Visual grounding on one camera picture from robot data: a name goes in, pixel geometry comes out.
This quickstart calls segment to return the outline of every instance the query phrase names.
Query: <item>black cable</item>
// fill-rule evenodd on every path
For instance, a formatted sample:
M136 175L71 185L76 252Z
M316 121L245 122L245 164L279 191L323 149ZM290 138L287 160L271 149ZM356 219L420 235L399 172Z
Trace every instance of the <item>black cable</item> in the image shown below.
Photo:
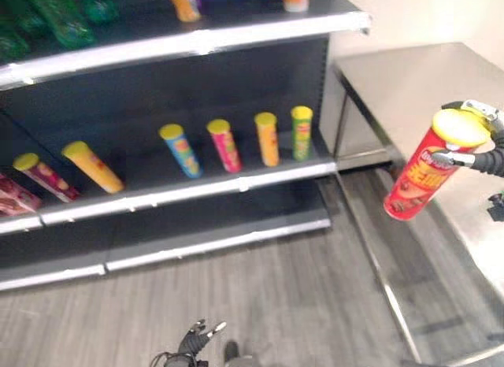
M197 366L197 361L196 361L196 357L193 355L193 354L187 354L187 353L174 353L174 354L171 354L169 353L168 351L164 351L162 353L159 353L158 355L156 355L152 361L150 361L150 364L149 364L149 367L158 367L158 364L159 364L159 361L165 357L165 361L164 363L162 364L162 366L166 366L170 359L173 359L173 358L189 358L191 360L190 364L188 367L196 367Z

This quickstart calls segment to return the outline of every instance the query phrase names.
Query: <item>shelf edge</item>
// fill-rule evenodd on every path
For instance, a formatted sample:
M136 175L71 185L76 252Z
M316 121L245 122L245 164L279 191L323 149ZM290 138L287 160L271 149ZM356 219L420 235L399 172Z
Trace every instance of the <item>shelf edge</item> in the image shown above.
M248 191L251 188L269 184L279 184L304 178L326 176L336 171L335 162L331 159L315 165L302 166L280 172L266 172L260 175L237 175L221 182L206 183L202 185L176 188L159 191L159 188L145 190L140 195L122 196L119 198L104 197L92 204L83 204L75 208L63 208L41 211L39 213L45 225L73 222L89 217L101 215L135 212L138 209L147 209L166 205L182 200L203 198L210 195L227 194Z
M146 62L162 57L206 55L232 47L323 35L330 32L357 31L370 26L370 15L362 11L350 11L322 17L280 20L233 28L203 29L66 52L0 67L0 91L114 65Z
M245 235L237 235L227 239L219 239L210 241L208 243L201 243L192 245L190 247L180 247L171 250L162 250L157 253L144 254L138 257L126 258L118 261L106 263L106 268L109 271L117 271L128 269L141 265L148 265L151 263L168 261L170 259L177 259L187 257L193 254L202 254L214 250L224 249L227 247L237 247L246 243L253 243L263 241L265 239L272 239L284 235L293 235L295 233L308 232L322 228L329 228L331 226L330 219L322 219L316 221L309 221L301 224L286 225L284 227L269 229L265 231L255 231Z
M36 214L21 215L18 217L4 217L0 220L0 235L9 233L30 231L43 226L39 216Z
M86 276L105 275L104 265L91 265L79 269L66 269L58 272L28 276L26 278L0 281L0 291L12 290L14 288L30 287L39 284L48 284L63 280L83 278Z

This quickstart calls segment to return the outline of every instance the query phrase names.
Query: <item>metal table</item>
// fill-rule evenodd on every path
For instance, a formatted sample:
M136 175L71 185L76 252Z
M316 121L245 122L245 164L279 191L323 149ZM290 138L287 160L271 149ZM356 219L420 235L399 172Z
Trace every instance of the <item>metal table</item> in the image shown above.
M504 72L461 43L447 43L347 57L337 61L336 74L346 90L335 142L335 156L344 134L348 98L371 125L390 159L399 167L415 151L432 116L444 103L474 98L502 108ZM482 146L480 151L491 149ZM465 244L474 262L500 297L504 297L502 241L504 226L494 222L487 198L504 188L504 180L460 169L429 205ZM387 279L376 272L398 325L417 364L421 364L410 330ZM504 351L504 345L445 362L467 365Z

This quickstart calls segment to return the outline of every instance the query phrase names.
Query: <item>white wall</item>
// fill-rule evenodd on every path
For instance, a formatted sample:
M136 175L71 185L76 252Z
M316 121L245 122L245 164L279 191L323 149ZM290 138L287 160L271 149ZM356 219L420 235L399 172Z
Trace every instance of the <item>white wall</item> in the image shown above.
M487 9L491 6L497 17L498 7L504 5L499 0L350 1L371 14L371 33L369 36L354 32L334 34L333 56L465 41L476 33L486 36L481 29L489 25Z
M504 70L504 0L350 0L371 14L369 35L337 32L331 36L321 131L329 146L335 138L342 88L332 76L331 65L339 57L425 44L462 41ZM380 146L351 106L341 154L353 154Z

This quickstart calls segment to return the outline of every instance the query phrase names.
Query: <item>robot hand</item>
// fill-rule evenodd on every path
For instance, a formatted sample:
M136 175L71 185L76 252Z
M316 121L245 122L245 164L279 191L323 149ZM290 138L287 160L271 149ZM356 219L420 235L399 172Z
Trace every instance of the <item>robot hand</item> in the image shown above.
M196 361L196 356L212 337L225 327L226 323L221 322L209 332L202 333L205 330L205 320L196 321L180 342L178 352L172 354L164 351L156 355L150 362L150 367L161 365L164 367L208 367L207 361Z
M205 319L196 321L196 323L191 326L189 332L187 332L187 334L182 339L182 342L179 346L179 353L192 354L194 356L198 355L198 353L203 349L203 347L205 347L205 345L212 339L212 337L226 327L226 323L221 322L215 325L209 332L202 334L202 331L205 330L205 327Z
M433 153L432 157L437 162L446 165L466 166L480 172L504 177L504 112L474 100L448 103L442 106L442 109L463 109L485 119L485 126L491 133L495 148L480 154L440 150Z

